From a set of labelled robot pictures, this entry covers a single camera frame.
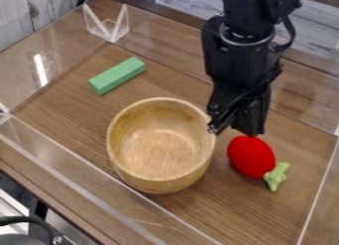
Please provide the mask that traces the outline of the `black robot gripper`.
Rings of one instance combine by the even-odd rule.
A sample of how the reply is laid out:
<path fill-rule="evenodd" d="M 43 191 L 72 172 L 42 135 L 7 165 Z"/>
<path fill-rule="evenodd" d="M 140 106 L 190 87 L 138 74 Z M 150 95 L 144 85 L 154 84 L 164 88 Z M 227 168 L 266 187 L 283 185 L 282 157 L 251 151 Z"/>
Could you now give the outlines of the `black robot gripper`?
<path fill-rule="evenodd" d="M 207 112 L 208 132 L 219 135 L 231 126 L 250 137 L 265 133 L 271 99 L 270 83 L 279 74 L 279 56 L 270 50 L 274 27 L 241 35 L 214 16 L 202 30 L 206 73 L 214 90 Z"/>

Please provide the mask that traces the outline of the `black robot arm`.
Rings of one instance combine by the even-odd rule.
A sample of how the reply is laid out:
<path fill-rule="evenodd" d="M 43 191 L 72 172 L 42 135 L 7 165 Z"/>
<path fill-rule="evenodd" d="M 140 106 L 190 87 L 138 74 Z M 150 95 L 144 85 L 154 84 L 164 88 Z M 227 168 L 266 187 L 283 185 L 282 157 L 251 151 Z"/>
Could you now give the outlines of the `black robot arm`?
<path fill-rule="evenodd" d="M 206 73 L 214 90 L 207 105 L 208 130 L 232 128 L 254 137 L 265 132 L 271 83 L 282 73 L 281 57 L 291 46 L 277 44 L 275 26 L 289 38 L 295 28 L 289 15 L 301 0 L 223 0 L 224 11 L 202 30 Z"/>

